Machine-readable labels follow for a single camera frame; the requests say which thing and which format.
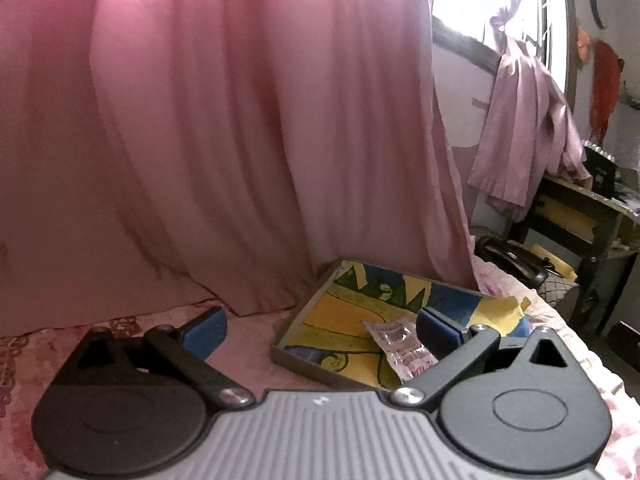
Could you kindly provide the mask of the pink curtain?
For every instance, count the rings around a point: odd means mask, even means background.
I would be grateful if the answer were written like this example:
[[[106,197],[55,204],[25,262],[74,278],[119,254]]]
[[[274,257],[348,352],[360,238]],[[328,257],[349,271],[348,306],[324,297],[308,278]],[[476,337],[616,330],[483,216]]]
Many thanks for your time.
[[[476,284],[428,0],[1,0],[1,330]]]

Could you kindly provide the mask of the black bag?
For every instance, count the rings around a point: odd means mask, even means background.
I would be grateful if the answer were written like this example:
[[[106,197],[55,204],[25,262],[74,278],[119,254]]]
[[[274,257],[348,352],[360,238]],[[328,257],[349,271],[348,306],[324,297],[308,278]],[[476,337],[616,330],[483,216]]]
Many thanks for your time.
[[[498,266],[528,288],[538,289],[549,277],[544,260],[510,240],[481,236],[475,242],[474,254]]]

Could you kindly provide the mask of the colourful grey tray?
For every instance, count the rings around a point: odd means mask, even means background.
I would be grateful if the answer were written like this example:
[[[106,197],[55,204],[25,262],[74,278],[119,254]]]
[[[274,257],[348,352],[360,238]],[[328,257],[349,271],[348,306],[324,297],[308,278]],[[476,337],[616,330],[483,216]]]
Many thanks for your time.
[[[507,341],[532,331],[528,300],[486,296],[359,261],[341,260],[271,347],[276,364],[342,388],[395,389],[402,382],[363,322],[389,323],[431,307],[466,328],[484,324]]]

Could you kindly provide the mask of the dark wooden side table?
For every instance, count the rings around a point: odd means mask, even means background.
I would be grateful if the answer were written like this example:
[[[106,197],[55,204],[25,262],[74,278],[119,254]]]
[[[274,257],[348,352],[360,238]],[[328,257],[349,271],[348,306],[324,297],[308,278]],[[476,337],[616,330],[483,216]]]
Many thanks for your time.
[[[540,181],[525,218],[513,222],[508,237],[519,243],[534,231],[580,258],[577,270],[579,295],[570,325],[584,326],[600,311],[594,333],[602,335],[623,296],[639,255],[639,216],[623,204],[567,180],[547,174]],[[618,260],[620,276],[609,300],[597,294],[597,280],[605,265]]]

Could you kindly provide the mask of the purple tied curtain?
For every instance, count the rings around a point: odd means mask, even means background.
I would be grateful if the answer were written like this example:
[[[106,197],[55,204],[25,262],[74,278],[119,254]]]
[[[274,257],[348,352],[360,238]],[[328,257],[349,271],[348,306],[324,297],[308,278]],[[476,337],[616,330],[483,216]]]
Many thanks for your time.
[[[506,32],[522,0],[501,0],[490,18],[501,58],[468,183],[489,206],[520,222],[542,178],[589,190],[586,154],[564,92],[548,68]]]

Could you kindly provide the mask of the red hanging decoration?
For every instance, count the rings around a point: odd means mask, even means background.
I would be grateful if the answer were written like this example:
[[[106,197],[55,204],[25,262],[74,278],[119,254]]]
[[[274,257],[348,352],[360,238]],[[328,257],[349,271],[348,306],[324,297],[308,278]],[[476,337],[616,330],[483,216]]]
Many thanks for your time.
[[[600,39],[593,39],[585,29],[577,29],[577,54],[586,64],[592,60],[592,86],[589,111],[590,141],[602,146],[620,95],[625,61]]]

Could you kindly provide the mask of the clear red-print snack packet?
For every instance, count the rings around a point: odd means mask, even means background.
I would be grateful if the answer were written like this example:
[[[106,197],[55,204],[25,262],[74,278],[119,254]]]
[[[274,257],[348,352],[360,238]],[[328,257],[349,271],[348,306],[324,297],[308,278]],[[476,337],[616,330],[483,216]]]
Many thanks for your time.
[[[411,318],[398,318],[389,323],[363,322],[362,325],[382,349],[390,368],[403,384],[438,362],[416,336],[416,323]]]

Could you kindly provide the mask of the pink floral bedsheet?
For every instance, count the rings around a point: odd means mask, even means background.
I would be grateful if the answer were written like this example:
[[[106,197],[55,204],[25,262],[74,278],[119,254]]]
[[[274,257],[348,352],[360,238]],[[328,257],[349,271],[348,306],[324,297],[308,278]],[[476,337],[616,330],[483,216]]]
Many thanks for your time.
[[[559,312],[533,289],[494,264],[476,260],[480,277],[497,297],[526,299],[533,326],[548,326],[562,337],[610,409],[613,432],[600,462],[607,479],[639,475],[639,404],[630,382],[604,364],[569,328]],[[255,394],[266,389],[313,389],[316,383],[270,360],[270,347],[288,312],[229,318],[228,336],[209,362]],[[74,350],[88,326],[46,328],[1,341],[1,475],[5,479],[38,479],[46,470],[32,437],[32,413],[43,391]]]

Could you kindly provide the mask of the black box on table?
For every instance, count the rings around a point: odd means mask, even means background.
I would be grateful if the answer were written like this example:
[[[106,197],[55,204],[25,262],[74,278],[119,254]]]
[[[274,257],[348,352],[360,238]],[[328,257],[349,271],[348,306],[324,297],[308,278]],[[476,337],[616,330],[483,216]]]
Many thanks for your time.
[[[585,142],[585,167],[592,177],[593,192],[611,198],[614,194],[617,165],[615,158],[590,141]]]

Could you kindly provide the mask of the grey checkered cushion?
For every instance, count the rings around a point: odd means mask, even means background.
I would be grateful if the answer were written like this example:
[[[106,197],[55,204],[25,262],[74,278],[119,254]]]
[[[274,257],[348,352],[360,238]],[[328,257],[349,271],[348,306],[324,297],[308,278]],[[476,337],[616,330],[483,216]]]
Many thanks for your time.
[[[563,306],[574,307],[579,296],[579,285],[568,278],[550,273],[538,287],[537,294],[555,309]]]

